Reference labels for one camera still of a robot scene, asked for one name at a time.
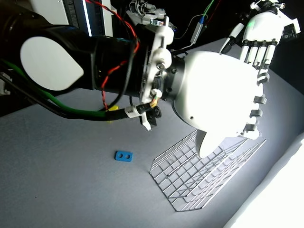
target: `gray table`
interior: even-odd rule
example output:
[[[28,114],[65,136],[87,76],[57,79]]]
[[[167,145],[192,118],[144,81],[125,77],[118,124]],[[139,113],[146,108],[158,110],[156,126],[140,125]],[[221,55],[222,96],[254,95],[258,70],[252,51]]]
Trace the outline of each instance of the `gray table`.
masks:
[[[180,213],[149,175],[153,158],[193,131],[169,104],[160,102],[162,118],[151,132],[138,119],[66,120],[38,105],[2,117],[0,227],[222,227],[304,126],[301,94],[275,74],[266,94],[259,129],[267,145],[207,207]],[[98,91],[59,99],[88,110],[101,105]],[[127,97],[119,103],[125,105]],[[116,161],[116,150],[133,152],[133,161]]]

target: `white light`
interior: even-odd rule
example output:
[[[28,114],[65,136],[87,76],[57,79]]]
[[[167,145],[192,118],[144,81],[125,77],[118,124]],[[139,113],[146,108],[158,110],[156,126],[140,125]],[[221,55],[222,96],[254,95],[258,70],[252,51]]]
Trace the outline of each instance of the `white light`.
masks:
[[[86,0],[82,0],[82,4],[83,4],[84,10],[85,10],[85,20],[86,20],[87,30],[89,32],[89,36],[92,36],[89,16],[87,14],[87,9],[86,9]]]

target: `wire mesh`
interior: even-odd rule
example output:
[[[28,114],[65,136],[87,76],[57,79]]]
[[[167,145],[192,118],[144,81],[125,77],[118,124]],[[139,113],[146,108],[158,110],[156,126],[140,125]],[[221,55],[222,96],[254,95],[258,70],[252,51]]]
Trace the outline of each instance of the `wire mesh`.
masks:
[[[239,149],[248,139],[237,138],[233,145],[222,143],[202,159],[195,149],[196,132],[157,156],[150,169],[151,176],[176,211],[196,210],[206,206],[265,143],[240,152]]]

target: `wire basket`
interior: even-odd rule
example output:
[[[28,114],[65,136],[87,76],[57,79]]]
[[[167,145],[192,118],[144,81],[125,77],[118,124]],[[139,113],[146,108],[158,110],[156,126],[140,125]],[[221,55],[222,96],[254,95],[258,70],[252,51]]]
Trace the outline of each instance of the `wire basket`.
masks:
[[[230,142],[230,146],[222,143],[202,159],[195,150],[196,132],[157,156],[150,168],[151,176],[176,211],[197,210],[206,206],[265,143],[240,152],[248,139],[238,137],[237,142]]]

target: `red wire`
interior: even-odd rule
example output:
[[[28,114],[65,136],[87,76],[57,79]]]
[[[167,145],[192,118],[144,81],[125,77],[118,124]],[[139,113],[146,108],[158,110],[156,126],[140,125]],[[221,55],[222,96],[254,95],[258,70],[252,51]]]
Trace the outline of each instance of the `red wire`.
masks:
[[[133,51],[133,53],[136,54],[137,51],[138,51],[138,49],[139,49],[139,41],[138,41],[138,37],[137,37],[137,35],[136,35],[136,33],[135,33],[132,25],[129,22],[127,22],[124,19],[122,19],[121,16],[119,16],[116,12],[110,10],[108,7],[106,7],[105,5],[101,4],[100,2],[95,1],[95,0],[85,0],[85,1],[88,2],[88,3],[93,3],[93,4],[96,4],[96,5],[99,5],[100,7],[104,8],[105,10],[111,12],[112,14],[114,14],[120,21],[122,21],[131,30],[132,35],[133,35],[134,39],[136,40],[136,46],[135,46],[134,51]],[[102,94],[102,100],[103,100],[104,107],[105,107],[106,110],[108,110],[108,106],[107,106],[107,104],[105,102],[105,84],[107,83],[107,81],[109,79],[109,76],[114,71],[118,70],[121,66],[125,65],[127,62],[128,62],[127,60],[123,60],[118,66],[110,69],[108,71],[108,73],[107,73],[107,76],[104,78],[103,83],[100,86],[101,90],[102,90],[102,92],[101,92],[101,94]]]
[[[215,13],[215,11],[217,10],[217,8],[218,8],[218,6],[219,6],[220,1],[221,1],[221,0],[219,0],[219,1],[218,1],[217,6],[214,8],[213,13],[212,13],[211,17],[209,18],[209,20],[207,21],[206,25],[208,25],[208,24],[209,24],[209,22],[211,21],[211,19],[212,19],[213,15],[214,15],[214,13]]]

